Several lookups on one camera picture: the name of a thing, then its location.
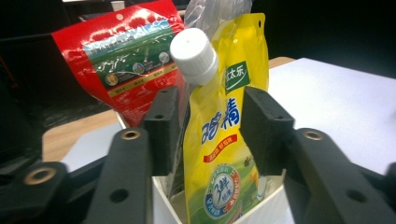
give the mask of printed logo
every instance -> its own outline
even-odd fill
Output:
[[[225,91],[226,93],[244,87],[250,83],[248,67],[245,61],[236,63],[226,70]]]
[[[230,164],[220,164],[210,177],[205,195],[205,211],[218,219],[233,209],[240,188],[239,174]]]

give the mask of yellow pouch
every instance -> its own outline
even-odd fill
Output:
[[[268,89],[265,16],[224,22],[212,38],[219,70],[190,96],[184,137],[189,223],[232,223],[258,202],[258,170],[241,133],[245,86]]]

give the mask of red packaging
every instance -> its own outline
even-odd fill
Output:
[[[183,29],[173,2],[158,0],[69,26],[52,36],[81,87],[135,127],[159,90],[183,87],[169,52],[173,37]]]

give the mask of black machine part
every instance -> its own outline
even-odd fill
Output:
[[[386,176],[363,172],[329,135],[295,131],[292,123],[269,93],[246,87],[241,133],[261,175],[287,170],[284,184],[295,223],[396,222],[395,164]]]

